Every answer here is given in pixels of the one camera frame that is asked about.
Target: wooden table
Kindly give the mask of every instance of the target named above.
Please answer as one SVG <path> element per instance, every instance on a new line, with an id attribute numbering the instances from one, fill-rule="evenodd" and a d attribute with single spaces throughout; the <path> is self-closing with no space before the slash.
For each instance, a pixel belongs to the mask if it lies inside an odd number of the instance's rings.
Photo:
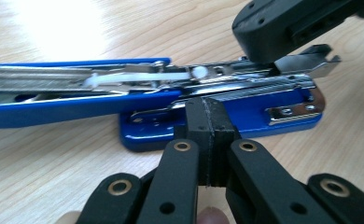
<path id="1" fill-rule="evenodd" d="M 0 0 L 0 63 L 169 56 L 175 64 L 243 55 L 231 23 L 247 1 Z M 364 20 L 350 18 L 312 44 L 343 58 L 316 80 L 328 105 L 314 129 L 257 139 L 298 180 L 331 173 L 364 190 Z M 133 153 L 116 115 L 0 130 L 0 223 L 54 223 L 81 210 L 102 179 L 142 176 L 161 151 Z M 200 188 L 231 217 L 223 189 Z"/>

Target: stapler anvil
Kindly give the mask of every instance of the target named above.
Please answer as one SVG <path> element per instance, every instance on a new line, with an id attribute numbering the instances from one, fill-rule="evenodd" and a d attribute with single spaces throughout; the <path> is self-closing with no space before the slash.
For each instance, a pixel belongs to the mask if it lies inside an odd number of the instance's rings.
<path id="1" fill-rule="evenodd" d="M 223 102 L 244 137 L 312 128 L 325 100 L 313 81 L 340 61 L 327 45 L 274 63 L 176 66 L 168 58 L 0 64 L 0 129 L 120 114 L 123 144 L 161 149 L 185 123 L 185 102 Z"/>

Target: wood grain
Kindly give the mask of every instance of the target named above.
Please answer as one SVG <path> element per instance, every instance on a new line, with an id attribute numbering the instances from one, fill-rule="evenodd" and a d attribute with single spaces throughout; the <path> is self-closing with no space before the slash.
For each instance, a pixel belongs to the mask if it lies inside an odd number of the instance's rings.
<path id="1" fill-rule="evenodd" d="M 0 63 L 169 56 L 176 64 L 243 55 L 231 23 L 247 1 L 0 0 Z M 310 43 L 343 63 L 316 81 L 328 105 L 312 130 L 256 139 L 298 180 L 331 173 L 364 190 L 364 20 L 350 18 Z M 161 152 L 132 153 L 117 116 L 0 130 L 0 223 L 54 223 L 81 210 L 102 179 L 144 175 Z M 223 189 L 200 189 L 231 218 Z"/>

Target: light wood surface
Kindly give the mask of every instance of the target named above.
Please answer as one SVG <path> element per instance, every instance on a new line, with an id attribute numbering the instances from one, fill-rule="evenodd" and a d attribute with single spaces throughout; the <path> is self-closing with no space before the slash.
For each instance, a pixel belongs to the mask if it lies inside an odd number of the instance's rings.
<path id="1" fill-rule="evenodd" d="M 231 23 L 247 1 L 0 0 L 0 63 L 169 56 L 175 64 L 235 60 Z M 316 81 L 327 98 L 312 130 L 256 139 L 298 180 L 331 173 L 364 190 L 364 20 L 348 19 L 310 44 L 343 63 Z M 0 130 L 0 223 L 54 223 L 81 210 L 109 175 L 142 176 L 161 151 L 132 153 L 117 116 Z M 200 189 L 231 217 L 222 189 Z"/>

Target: blue stapler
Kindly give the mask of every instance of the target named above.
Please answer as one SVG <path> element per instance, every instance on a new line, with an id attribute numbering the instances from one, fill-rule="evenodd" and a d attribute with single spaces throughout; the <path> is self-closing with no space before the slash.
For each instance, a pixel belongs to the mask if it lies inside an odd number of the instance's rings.
<path id="1" fill-rule="evenodd" d="M 176 66 L 168 58 L 0 64 L 0 129 L 120 114 L 130 150 L 162 149 L 185 123 L 185 102 L 211 97 L 243 137 L 314 127 L 325 108 L 315 77 L 339 57 L 312 46 L 274 63 L 247 59 Z"/>

